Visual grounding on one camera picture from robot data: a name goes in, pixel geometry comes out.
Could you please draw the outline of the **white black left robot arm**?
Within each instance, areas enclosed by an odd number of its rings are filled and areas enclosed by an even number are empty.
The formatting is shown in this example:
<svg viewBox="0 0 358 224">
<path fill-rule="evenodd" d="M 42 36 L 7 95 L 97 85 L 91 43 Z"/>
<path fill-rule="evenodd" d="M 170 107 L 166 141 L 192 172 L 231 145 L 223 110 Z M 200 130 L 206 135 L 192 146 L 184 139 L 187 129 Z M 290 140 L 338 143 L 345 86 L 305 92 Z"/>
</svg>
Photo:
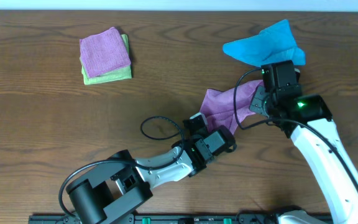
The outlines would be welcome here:
<svg viewBox="0 0 358 224">
<path fill-rule="evenodd" d="M 70 174 L 60 187 L 75 211 L 62 210 L 82 223 L 117 223 L 150 199 L 152 189 L 193 177 L 233 144 L 226 127 L 208 131 L 204 114 L 185 120 L 181 139 L 165 154 L 134 158 L 127 150 L 87 164 Z"/>
</svg>

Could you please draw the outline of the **purple microfiber cloth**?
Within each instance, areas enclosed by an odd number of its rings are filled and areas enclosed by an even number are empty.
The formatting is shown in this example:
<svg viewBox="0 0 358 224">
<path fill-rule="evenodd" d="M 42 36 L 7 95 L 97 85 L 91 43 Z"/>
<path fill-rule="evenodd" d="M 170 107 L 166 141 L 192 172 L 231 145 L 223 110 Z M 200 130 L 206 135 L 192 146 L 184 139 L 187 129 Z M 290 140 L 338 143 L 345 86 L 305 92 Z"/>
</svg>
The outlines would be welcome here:
<svg viewBox="0 0 358 224">
<path fill-rule="evenodd" d="M 259 85 L 264 85 L 262 80 L 249 81 L 237 87 L 237 118 L 240 122 L 243 122 L 246 117 L 255 114 L 251 112 L 249 106 Z M 206 116 L 209 132 L 218 129 L 220 126 L 225 126 L 234 134 L 238 127 L 234 117 L 234 89 L 232 88 L 227 91 L 207 89 L 200 113 Z"/>
</svg>

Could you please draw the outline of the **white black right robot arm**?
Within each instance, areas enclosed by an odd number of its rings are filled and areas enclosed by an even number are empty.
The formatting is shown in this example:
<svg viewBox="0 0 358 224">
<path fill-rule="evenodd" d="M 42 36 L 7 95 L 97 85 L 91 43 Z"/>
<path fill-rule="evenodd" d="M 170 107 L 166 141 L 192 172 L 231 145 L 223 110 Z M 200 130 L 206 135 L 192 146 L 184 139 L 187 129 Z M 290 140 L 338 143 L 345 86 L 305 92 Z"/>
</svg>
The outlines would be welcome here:
<svg viewBox="0 0 358 224">
<path fill-rule="evenodd" d="M 358 223 L 358 171 L 319 95 L 300 86 L 267 91 L 258 86 L 250 110 L 277 125 L 301 152 L 326 199 L 334 223 Z"/>
</svg>

